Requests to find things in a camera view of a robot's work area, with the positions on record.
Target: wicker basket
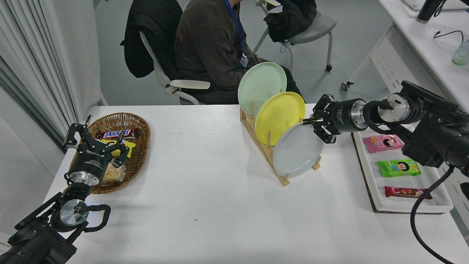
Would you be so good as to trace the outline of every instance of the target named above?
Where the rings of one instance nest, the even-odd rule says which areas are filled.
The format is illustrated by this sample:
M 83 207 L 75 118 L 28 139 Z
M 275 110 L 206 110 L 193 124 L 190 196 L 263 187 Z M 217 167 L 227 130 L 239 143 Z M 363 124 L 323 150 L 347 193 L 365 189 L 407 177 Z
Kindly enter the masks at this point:
M 97 132 L 116 131 L 130 128 L 138 128 L 139 137 L 136 139 L 126 139 L 126 141 L 135 143 L 132 148 L 132 156 L 125 161 L 125 176 L 122 182 L 99 184 L 93 186 L 93 194 L 106 194 L 126 186 L 133 181 L 145 165 L 148 145 L 150 143 L 150 128 L 147 122 L 131 113 L 114 113 L 104 116 L 88 127 L 92 137 Z

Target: mint green plate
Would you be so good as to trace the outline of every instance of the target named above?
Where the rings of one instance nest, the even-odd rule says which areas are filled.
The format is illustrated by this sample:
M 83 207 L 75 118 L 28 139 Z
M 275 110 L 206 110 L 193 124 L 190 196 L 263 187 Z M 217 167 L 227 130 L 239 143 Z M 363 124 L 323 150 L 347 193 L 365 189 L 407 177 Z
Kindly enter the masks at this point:
M 287 76 L 282 67 L 274 62 L 263 62 L 247 71 L 238 87 L 238 101 L 241 109 L 251 115 L 253 101 L 254 117 L 261 106 L 272 96 L 285 91 Z

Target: black pants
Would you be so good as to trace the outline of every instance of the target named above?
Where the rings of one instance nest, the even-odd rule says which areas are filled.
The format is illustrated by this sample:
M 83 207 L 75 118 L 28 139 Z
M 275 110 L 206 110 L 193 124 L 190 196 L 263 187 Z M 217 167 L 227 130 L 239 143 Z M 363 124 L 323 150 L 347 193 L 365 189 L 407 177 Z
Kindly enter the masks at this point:
M 287 88 L 286 92 L 295 92 L 301 95 L 300 90 L 296 86 L 295 80 L 290 70 L 287 67 L 280 65 L 287 76 Z M 238 90 L 221 90 L 218 89 L 211 93 L 195 93 L 192 94 L 199 102 L 203 104 L 239 104 L 238 101 Z

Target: gray floor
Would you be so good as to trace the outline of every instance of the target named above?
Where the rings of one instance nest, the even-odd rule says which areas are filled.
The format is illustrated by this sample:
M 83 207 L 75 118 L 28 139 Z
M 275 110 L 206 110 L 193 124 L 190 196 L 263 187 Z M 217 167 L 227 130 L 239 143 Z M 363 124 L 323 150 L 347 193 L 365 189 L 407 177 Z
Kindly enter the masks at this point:
M 184 9 L 189 0 L 179 0 Z M 101 91 L 110 105 L 174 105 L 176 96 L 165 96 L 155 76 L 135 78 L 127 69 L 123 47 L 127 15 L 132 1 L 101 1 L 96 8 L 99 56 L 101 61 Z M 377 1 L 372 0 L 317 0 L 318 9 L 337 21 L 333 30 L 334 44 L 330 73 L 324 71 L 328 38 L 312 43 L 295 45 L 295 80 L 307 103 L 314 103 L 321 95 L 329 93 L 338 101 L 363 98 L 366 101 L 380 99 L 388 94 L 378 71 L 370 66 L 348 91 L 340 90 L 340 83 L 347 81 L 392 20 Z M 254 49 L 264 32 L 263 11 L 254 0 L 244 0 L 241 22 L 248 35 L 247 42 Z M 266 38 L 257 54 L 265 59 L 289 67 L 290 54 L 280 53 L 281 44 Z M 452 211 L 463 235 L 468 230 L 457 212 Z

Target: snickers bar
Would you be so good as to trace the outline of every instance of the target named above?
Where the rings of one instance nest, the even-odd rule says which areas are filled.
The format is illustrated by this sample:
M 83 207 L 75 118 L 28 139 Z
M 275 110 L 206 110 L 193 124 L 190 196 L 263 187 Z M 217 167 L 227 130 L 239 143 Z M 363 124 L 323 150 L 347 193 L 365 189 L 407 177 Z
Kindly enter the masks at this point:
M 126 130 L 117 130 L 117 131 L 108 131 L 108 132 L 98 132 L 96 133 L 96 138 L 99 140 L 111 140 L 119 137 L 119 133 L 124 131 L 124 139 L 136 139 L 138 137 L 138 129 L 131 128 Z

